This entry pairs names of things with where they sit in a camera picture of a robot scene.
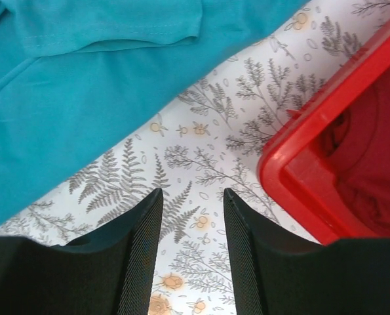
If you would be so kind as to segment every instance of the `red cloth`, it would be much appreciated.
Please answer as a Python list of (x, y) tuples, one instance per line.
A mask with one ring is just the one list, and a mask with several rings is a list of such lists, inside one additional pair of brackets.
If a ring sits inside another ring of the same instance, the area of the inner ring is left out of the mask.
[(390, 68), (323, 133), (336, 188), (351, 211), (390, 236)]

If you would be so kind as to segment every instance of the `red plastic container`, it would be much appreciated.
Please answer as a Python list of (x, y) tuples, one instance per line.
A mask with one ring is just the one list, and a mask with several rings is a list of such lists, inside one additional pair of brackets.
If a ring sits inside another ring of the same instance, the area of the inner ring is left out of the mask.
[(390, 20), (263, 148), (263, 188), (322, 244), (378, 237), (342, 202), (317, 137), (388, 67)]

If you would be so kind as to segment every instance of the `teal fabric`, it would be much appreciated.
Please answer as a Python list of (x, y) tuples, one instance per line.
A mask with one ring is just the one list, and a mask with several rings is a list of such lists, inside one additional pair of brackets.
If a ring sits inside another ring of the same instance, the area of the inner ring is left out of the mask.
[(305, 1), (2, 3), (0, 224)]

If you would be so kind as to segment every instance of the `white tablecloth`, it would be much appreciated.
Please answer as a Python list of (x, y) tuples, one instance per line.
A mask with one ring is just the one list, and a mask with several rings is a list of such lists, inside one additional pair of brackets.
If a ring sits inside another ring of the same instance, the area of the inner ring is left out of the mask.
[[(0, 234), (64, 244), (162, 186), (165, 220), (149, 315), (236, 314), (224, 188), (313, 239), (258, 184), (262, 146), (288, 120), (285, 110), (302, 106), (389, 17), (389, 0), (308, 3), (272, 36), (218, 66), (85, 171), (6, 222)], [(117, 185), (119, 177), (127, 189)], [(167, 220), (171, 215), (177, 221)]]

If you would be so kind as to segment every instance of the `shirt sleeve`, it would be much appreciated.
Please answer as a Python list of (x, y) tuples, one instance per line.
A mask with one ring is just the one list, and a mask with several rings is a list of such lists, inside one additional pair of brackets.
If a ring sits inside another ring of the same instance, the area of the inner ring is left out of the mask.
[(28, 56), (187, 45), (202, 0), (2, 0)]

